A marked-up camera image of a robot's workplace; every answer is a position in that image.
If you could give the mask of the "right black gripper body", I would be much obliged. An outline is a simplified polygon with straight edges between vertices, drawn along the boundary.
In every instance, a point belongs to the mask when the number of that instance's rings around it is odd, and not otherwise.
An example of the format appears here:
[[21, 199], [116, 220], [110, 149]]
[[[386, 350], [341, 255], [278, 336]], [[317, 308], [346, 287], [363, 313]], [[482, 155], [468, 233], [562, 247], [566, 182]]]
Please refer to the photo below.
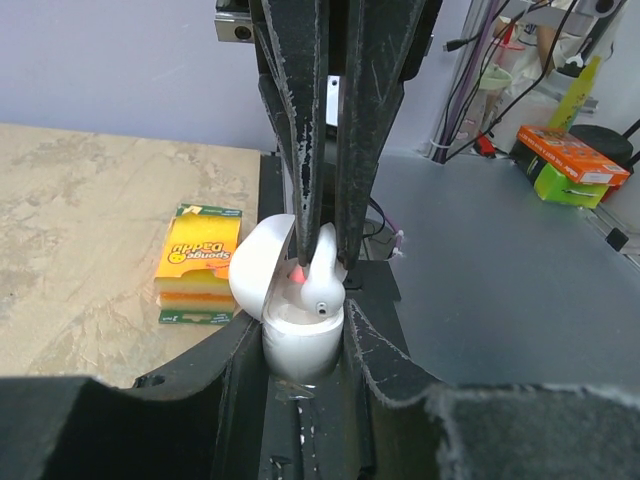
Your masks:
[[[275, 81], [272, 78], [272, 74], [275, 72], [275, 62], [272, 58], [271, 46], [267, 36], [265, 17], [261, 7], [262, 2], [252, 1], [249, 4], [259, 71], [258, 88], [279, 147], [291, 155], [288, 119], [284, 113], [284, 107], [280, 94], [276, 89]], [[327, 80], [329, 76], [335, 75], [339, 78], [341, 86], [341, 79], [345, 71], [347, 23], [349, 3], [351, 1], [327, 2], [329, 3], [329, 64]], [[422, 17], [400, 76], [403, 87], [406, 82], [417, 75], [428, 47], [429, 38], [433, 32], [433, 4], [430, 1], [423, 2], [425, 7]]]

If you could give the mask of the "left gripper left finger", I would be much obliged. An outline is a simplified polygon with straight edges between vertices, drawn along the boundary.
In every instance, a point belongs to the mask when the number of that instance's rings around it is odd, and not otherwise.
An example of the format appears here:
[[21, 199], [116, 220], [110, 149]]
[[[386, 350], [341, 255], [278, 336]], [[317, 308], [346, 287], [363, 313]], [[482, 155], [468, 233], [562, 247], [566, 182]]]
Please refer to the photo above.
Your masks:
[[1, 381], [4, 479], [255, 479], [261, 329], [240, 314], [128, 389], [91, 377]]

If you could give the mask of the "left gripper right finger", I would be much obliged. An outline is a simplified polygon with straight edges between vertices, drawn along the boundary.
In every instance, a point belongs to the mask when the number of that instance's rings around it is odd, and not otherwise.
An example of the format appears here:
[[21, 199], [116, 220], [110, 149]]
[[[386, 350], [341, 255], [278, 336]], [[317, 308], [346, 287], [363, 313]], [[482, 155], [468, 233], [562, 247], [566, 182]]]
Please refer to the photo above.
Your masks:
[[367, 479], [636, 479], [639, 396], [611, 386], [450, 385], [344, 305]]

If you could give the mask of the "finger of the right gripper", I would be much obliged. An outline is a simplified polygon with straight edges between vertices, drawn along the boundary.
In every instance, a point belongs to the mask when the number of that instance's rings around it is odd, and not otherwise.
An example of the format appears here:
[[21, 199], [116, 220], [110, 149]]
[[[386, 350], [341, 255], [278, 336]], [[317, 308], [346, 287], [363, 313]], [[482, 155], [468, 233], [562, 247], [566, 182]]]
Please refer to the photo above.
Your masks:
[[298, 262], [308, 265], [318, 242], [325, 153], [329, 3], [263, 1], [275, 72], [289, 124]]
[[351, 1], [340, 86], [335, 226], [338, 259], [352, 268], [381, 151], [404, 97], [400, 76], [423, 1]]

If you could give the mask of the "white earbud charging case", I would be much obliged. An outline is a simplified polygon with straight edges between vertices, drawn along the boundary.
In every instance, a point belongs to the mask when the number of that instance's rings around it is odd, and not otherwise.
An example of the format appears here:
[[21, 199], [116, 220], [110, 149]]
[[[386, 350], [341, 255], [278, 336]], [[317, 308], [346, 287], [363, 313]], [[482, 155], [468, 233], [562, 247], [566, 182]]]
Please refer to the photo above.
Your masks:
[[337, 362], [344, 302], [329, 317], [304, 309], [300, 290], [309, 265], [286, 257], [294, 223], [292, 214], [261, 221], [232, 256], [229, 281], [239, 307], [261, 323], [263, 352], [272, 373], [292, 383], [313, 384]]

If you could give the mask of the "white earbud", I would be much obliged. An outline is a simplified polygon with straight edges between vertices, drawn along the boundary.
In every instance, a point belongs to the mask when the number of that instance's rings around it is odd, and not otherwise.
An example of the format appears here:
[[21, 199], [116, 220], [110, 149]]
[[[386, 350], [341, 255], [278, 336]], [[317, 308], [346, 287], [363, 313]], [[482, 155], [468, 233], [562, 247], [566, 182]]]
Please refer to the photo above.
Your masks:
[[345, 298], [346, 271], [338, 262], [336, 228], [321, 226], [317, 245], [300, 296], [304, 309], [320, 317], [335, 315]]

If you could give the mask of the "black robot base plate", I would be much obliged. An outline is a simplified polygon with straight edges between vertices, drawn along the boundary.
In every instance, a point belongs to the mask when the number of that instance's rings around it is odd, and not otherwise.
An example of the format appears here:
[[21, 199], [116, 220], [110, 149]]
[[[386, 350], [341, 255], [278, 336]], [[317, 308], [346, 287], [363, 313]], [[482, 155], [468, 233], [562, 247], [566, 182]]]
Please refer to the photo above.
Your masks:
[[310, 400], [278, 400], [258, 326], [240, 314], [219, 333], [138, 378], [134, 390], [151, 411], [144, 479], [387, 479], [394, 474], [387, 425], [375, 418], [360, 363], [357, 326], [406, 344], [390, 266], [360, 260], [360, 223], [339, 236], [347, 262], [347, 320], [338, 369]]

